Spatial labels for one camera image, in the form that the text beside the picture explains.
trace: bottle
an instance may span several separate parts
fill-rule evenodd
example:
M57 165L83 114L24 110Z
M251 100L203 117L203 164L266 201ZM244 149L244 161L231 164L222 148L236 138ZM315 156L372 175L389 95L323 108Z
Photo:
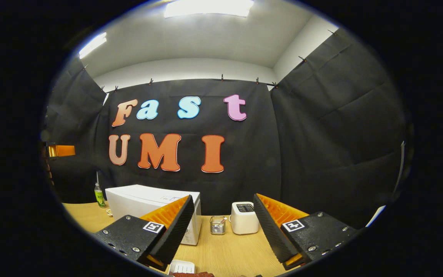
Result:
M95 183L95 197L97 199L98 206L100 208L105 208L105 199L103 198L102 189L100 189L98 183Z

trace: fluorescent light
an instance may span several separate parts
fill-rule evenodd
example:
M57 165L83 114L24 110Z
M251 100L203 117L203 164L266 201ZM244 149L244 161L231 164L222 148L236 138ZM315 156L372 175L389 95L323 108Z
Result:
M106 35L107 33L101 33L100 35L94 37L87 45L85 45L85 47L80 50L80 59L90 54L90 52L92 52L95 48L101 46L104 42L106 42Z
M165 18L207 13L247 17L253 4L252 0L178 0L167 4Z

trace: pink letter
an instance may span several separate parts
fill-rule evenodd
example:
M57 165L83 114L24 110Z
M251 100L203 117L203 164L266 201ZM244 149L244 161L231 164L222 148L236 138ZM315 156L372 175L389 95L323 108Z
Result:
M228 103L228 116L235 121L243 121L247 118L246 113L240 112L239 105L245 105L246 101L239 99L238 94L234 94L223 99L223 102Z

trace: table surface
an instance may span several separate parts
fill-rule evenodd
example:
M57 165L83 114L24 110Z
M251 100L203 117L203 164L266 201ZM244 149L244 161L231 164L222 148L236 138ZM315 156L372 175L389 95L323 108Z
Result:
M97 203L63 205L86 231L94 233L114 222ZM197 245L180 244L174 260L192 262L196 273L209 272L215 277L272 277L287 272L273 254L261 228L255 234L237 235L227 220L225 235L212 235L210 218L202 216Z

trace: black fabric backdrop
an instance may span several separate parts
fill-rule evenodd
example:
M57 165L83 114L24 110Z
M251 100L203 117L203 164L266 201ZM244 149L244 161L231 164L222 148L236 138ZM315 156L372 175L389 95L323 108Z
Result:
M96 201L93 142L106 94L83 68L76 57L57 77L49 95L41 138L58 145L75 146L75 156L49 161L55 190L65 203Z
M398 178L404 109L364 44L340 28L271 91L281 200L362 228Z
M240 106L246 113L243 121L230 119L225 97L238 94L246 101ZM177 116L179 100L198 96L202 103L199 114L192 119ZM112 127L118 104L138 100L125 124ZM159 102L158 115L139 120L136 113L144 101ZM157 145L168 133L181 135L177 148L178 172L160 168L142 169L137 163L141 157L142 133L152 133ZM128 157L123 165L109 160L109 135L130 135ZM220 173L205 173L201 167L205 159L205 135L221 135L225 142L220 148ZM121 156L121 140L116 147ZM199 191L202 212L206 215L229 214L232 202L250 201L254 193L280 199L281 161L278 130L273 105L267 86L239 80L175 80L153 82L151 85L118 89L107 98L100 113L97 129L97 164L100 168L102 189L112 186L141 184L151 187Z

